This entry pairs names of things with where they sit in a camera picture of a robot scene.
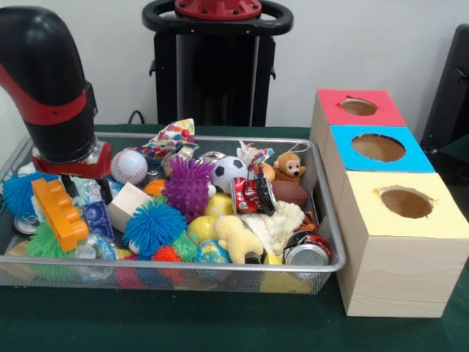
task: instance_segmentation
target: orange lego brick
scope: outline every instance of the orange lego brick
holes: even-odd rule
[[[63,185],[58,180],[46,182],[41,178],[32,183],[32,188],[62,250],[75,249],[79,241],[88,237],[89,229]]]

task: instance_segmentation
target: green spiky ball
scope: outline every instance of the green spiky ball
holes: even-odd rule
[[[26,248],[26,255],[29,257],[44,258],[74,258],[75,251],[64,252],[56,239],[51,227],[46,222],[40,225],[36,234]],[[77,272],[69,265],[33,265],[35,271],[43,279],[52,282],[73,282],[77,280]]]
[[[195,233],[184,231],[174,240],[173,247],[183,262],[193,262],[199,247],[199,237]]]

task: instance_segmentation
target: blue spiky ball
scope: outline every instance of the blue spiky ball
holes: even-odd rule
[[[49,182],[57,180],[59,177],[35,172],[29,175],[12,176],[3,182],[3,198],[13,215],[28,218],[36,214],[31,203],[31,198],[34,195],[32,182],[40,178]]]
[[[184,216],[166,204],[165,197],[137,209],[124,233],[124,244],[139,256],[151,257],[161,246],[170,246],[187,227]]]

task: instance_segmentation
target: plush toy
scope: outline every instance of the plush toy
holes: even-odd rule
[[[277,210],[272,216],[250,213],[240,218],[261,240],[267,253],[281,256],[293,232],[305,219],[305,214],[296,204],[278,201]]]
[[[301,159],[294,153],[284,153],[277,158],[273,164],[276,171],[276,180],[290,181],[300,185],[301,178],[306,172],[306,168],[301,165]]]
[[[246,230],[243,222],[236,216],[222,216],[215,223],[218,245],[226,249],[233,263],[244,264],[245,255],[253,252],[262,255],[264,246],[251,231]]]

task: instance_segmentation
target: purple spiky ball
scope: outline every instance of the purple spiky ball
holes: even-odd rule
[[[180,157],[171,159],[169,163],[173,172],[170,180],[165,182],[166,189],[162,194],[168,198],[168,204],[178,209],[190,223],[204,215],[213,165],[196,165],[193,159],[184,161]]]

